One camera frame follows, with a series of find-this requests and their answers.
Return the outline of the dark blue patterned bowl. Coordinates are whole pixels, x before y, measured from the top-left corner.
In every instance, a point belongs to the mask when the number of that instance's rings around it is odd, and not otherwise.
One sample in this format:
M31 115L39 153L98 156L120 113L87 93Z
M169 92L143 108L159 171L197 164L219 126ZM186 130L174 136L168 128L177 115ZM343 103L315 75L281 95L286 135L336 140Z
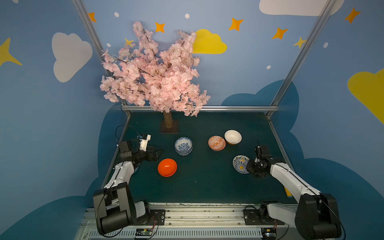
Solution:
M176 151L176 153L179 154L180 156L187 156L187 155L189 155L192 152L192 150L193 149L190 149L190 150L185 151L185 152Z

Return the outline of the blue white floral bowl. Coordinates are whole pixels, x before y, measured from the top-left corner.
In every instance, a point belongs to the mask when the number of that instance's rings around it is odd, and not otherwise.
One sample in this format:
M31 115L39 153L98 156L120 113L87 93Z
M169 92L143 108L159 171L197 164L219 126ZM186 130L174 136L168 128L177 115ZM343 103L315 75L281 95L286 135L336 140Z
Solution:
M187 137L180 137L180 138L178 138L178 139L176 140L174 147L176 148L176 147L179 146L179 145L182 145L182 146L183 146L183 145L193 146L193 142L192 142L192 140L191 140L190 138L187 138Z

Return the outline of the red patterned bowl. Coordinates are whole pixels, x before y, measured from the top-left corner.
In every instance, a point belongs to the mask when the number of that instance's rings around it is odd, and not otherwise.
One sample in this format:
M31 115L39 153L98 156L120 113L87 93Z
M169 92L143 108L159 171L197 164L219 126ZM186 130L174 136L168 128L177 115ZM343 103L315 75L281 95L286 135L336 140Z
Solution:
M226 147L226 141L220 136L212 136L208 140L208 145L215 152L222 151Z

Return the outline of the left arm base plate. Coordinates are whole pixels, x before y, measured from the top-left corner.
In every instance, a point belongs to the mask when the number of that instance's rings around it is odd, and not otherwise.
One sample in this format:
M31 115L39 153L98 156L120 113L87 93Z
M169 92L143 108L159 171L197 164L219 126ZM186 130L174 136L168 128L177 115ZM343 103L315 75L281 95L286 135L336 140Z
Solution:
M149 226L153 225L156 221L157 226L165 224L166 210L150 210L141 217L137 217L137 223L133 226Z

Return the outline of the light blue patterned bowl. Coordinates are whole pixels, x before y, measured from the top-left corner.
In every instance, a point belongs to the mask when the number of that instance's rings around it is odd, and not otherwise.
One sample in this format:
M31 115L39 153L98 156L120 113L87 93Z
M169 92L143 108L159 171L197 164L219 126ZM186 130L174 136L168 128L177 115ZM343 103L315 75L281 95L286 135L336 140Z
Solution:
M175 151L179 151L179 152L185 152L185 151L188 151L188 150L190 150L190 149L193 149L193 147L192 146L187 146L187 145L179 145L179 146L177 146L176 148L175 148Z

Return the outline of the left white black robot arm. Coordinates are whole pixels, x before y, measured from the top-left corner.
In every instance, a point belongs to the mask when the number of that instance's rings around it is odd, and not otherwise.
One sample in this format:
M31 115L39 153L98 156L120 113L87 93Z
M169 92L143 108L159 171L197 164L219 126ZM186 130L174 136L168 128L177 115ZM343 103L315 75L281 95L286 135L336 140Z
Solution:
M142 162L156 162L164 153L163 149L148 146L147 140L129 140L118 143L120 162L103 189L93 195L98 233L112 238L110 233L128 226L163 226L164 210L151 210L150 204L141 200L135 202L129 189L132 175Z

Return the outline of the yellow blue patterned bowl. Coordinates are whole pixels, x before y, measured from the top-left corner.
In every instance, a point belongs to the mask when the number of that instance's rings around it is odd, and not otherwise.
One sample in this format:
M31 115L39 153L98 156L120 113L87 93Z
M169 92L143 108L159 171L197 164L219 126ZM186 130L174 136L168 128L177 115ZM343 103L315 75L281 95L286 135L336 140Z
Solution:
M233 167L240 174L248 174L247 165L249 158L244 155L238 155L233 159Z

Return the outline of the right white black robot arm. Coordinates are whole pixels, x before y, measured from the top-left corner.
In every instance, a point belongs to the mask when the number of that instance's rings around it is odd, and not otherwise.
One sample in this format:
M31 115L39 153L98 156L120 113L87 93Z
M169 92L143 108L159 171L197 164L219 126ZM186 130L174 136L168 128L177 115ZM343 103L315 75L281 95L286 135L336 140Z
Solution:
M246 224L254 215L263 225L283 222L296 228L305 240L346 238L347 233L339 217L336 198L323 194L298 176L288 164L274 159L266 145L255 148L256 159L247 164L247 171L263 179L268 175L278 180L297 201L296 208L271 201L263 202L259 208L244 210Z

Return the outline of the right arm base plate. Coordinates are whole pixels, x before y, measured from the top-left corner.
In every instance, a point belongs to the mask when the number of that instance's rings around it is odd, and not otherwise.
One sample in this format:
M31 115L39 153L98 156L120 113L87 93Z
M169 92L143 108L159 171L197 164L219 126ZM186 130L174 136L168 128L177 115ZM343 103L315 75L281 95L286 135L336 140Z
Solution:
M284 222L271 218L267 210L254 208L245 208L243 210L245 224L247 226L256 225L285 225Z

